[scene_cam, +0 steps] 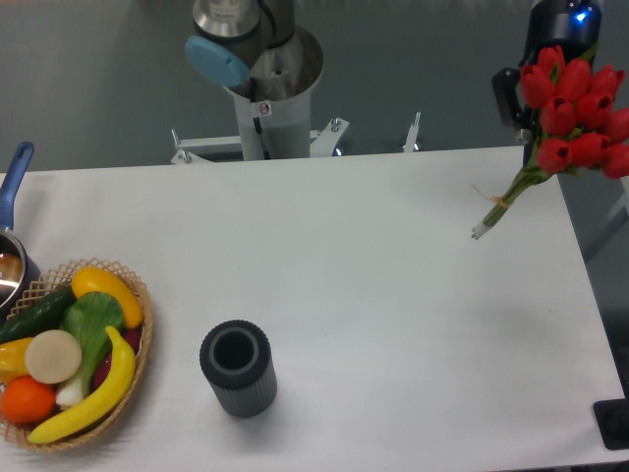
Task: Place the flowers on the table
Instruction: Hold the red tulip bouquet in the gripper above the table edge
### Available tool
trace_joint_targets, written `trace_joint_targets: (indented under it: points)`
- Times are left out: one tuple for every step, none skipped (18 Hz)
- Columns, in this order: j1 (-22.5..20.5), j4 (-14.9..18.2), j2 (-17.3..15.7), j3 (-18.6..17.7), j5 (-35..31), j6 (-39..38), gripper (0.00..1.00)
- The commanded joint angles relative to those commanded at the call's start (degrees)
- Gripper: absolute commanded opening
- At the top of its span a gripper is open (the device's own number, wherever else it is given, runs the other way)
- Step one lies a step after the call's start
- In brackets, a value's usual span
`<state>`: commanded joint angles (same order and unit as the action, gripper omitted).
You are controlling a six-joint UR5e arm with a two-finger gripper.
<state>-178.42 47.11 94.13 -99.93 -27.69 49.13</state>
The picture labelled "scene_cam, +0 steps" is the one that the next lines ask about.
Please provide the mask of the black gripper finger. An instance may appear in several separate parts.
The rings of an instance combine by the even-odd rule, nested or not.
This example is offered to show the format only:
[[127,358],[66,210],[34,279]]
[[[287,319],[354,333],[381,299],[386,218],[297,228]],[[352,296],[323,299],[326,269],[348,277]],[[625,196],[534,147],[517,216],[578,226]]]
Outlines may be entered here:
[[502,124],[516,132],[518,143],[533,143],[537,137],[537,111],[521,102],[521,71],[503,68],[491,79],[491,85]]

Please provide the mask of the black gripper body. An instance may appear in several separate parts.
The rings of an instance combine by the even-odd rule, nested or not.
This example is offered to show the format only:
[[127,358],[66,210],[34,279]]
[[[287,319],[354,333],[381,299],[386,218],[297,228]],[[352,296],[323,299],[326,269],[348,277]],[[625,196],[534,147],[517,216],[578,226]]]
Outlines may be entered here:
[[567,62],[582,58],[592,65],[599,47],[601,19],[601,1],[533,1],[518,67],[536,63],[540,51],[554,45],[562,48]]

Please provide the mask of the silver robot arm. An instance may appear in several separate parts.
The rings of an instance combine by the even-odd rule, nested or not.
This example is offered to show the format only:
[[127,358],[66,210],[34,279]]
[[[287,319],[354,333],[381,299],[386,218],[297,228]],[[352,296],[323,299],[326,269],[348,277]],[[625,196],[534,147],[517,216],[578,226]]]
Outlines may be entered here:
[[198,1],[189,62],[245,101],[316,84],[316,105],[374,144],[415,118],[432,147],[533,134],[524,101],[544,52],[591,60],[600,1]]

